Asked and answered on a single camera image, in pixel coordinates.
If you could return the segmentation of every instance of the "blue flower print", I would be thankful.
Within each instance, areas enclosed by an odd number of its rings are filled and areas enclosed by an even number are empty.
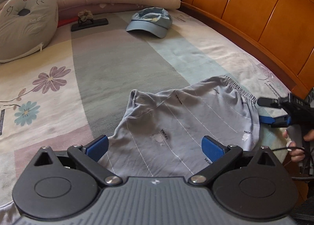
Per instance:
[[[39,105],[36,106],[37,102],[32,103],[31,101],[28,101],[26,104],[22,104],[21,107],[18,108],[20,112],[17,112],[14,114],[15,117],[18,117],[15,119],[16,125],[21,124],[21,126],[25,125],[25,122],[30,125],[34,119],[37,118],[37,113],[39,113],[38,108]]]

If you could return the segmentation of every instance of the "orange wooden headboard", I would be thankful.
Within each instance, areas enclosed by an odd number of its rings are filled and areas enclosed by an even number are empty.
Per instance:
[[[314,86],[314,0],[182,0],[180,10],[255,56],[294,94]]]

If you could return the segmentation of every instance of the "bed sheet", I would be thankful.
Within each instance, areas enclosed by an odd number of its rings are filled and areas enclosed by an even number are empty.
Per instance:
[[[171,11],[172,28],[159,39],[127,33],[133,14],[98,15],[109,24],[72,33],[62,26],[41,53],[0,64],[0,205],[12,200],[17,178],[41,146],[65,150],[113,135],[133,89],[158,93],[227,75],[256,98],[287,95],[263,64],[198,20]],[[258,144],[276,148],[286,140],[280,130],[261,126]],[[283,161],[285,154],[277,156]],[[110,151],[100,163],[110,169],[109,157]],[[14,219],[8,217],[2,222]]]

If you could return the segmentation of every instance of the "embroidered flower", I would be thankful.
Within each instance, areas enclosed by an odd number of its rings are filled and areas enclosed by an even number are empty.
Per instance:
[[[21,126],[24,126],[25,123],[30,125],[34,119],[37,118],[37,113],[39,113],[38,108],[39,105],[36,106],[37,102],[32,103],[31,101],[28,101],[26,104],[22,104],[21,107],[18,108],[20,112],[17,112],[14,114],[15,117],[18,117],[14,120],[16,125],[21,124]]]
[[[66,76],[71,69],[66,69],[65,66],[58,67],[54,66],[50,69],[49,75],[46,73],[40,73],[37,80],[33,81],[33,85],[38,85],[33,88],[33,92],[37,92],[42,89],[42,93],[45,94],[49,89],[52,91],[58,91],[61,86],[64,86],[67,81],[58,79]]]
[[[81,12],[78,13],[78,17],[83,21],[85,22],[86,20],[88,19],[93,19],[93,14],[91,11],[88,11],[88,10],[83,10]]]

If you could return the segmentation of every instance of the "person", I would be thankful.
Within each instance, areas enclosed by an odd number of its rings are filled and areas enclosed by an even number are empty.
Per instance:
[[[283,132],[282,136],[285,137],[285,138],[288,138],[287,131]],[[305,141],[314,141],[314,129],[311,129],[310,132],[308,132],[304,136],[304,140]],[[289,147],[296,147],[296,143],[292,141],[289,144]],[[304,151],[302,151],[302,150],[292,150],[292,151],[289,151],[289,153],[291,155],[292,162],[302,161],[304,159],[304,157],[305,157]]]

